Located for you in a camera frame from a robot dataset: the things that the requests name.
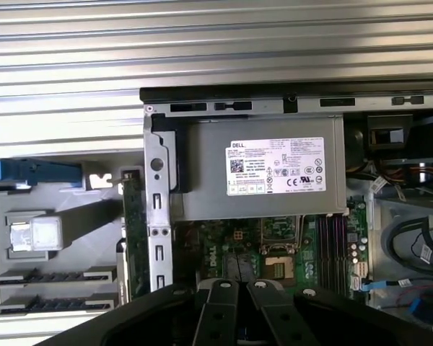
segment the blue connector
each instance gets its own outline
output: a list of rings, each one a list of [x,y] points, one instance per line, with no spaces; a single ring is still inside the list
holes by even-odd
[[[70,182],[82,186],[83,172],[80,164],[34,159],[0,159],[0,182],[26,182],[36,186],[39,182]]]
[[[376,281],[374,283],[368,283],[367,285],[362,286],[363,292],[369,292],[371,290],[378,290],[380,288],[386,288],[388,286],[386,281]]]

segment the barcode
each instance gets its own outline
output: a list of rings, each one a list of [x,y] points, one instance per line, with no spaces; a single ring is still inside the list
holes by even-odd
[[[420,259],[427,264],[430,264],[430,259],[432,258],[433,251],[428,247],[428,245],[424,244],[421,247]]]

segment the motherboard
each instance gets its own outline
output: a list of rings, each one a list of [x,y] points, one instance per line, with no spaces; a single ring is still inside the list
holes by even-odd
[[[285,216],[181,223],[197,234],[202,278],[279,281],[287,293],[319,285],[362,298],[369,274],[366,205],[347,216]]]

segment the blue latch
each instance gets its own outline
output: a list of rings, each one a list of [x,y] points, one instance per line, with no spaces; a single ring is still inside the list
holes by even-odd
[[[82,165],[34,159],[0,159],[0,182],[70,182],[82,186]]]

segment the ribbed side panel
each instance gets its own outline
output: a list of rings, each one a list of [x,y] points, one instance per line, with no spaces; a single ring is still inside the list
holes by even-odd
[[[407,76],[433,0],[1,0],[0,156],[142,146],[141,87]]]

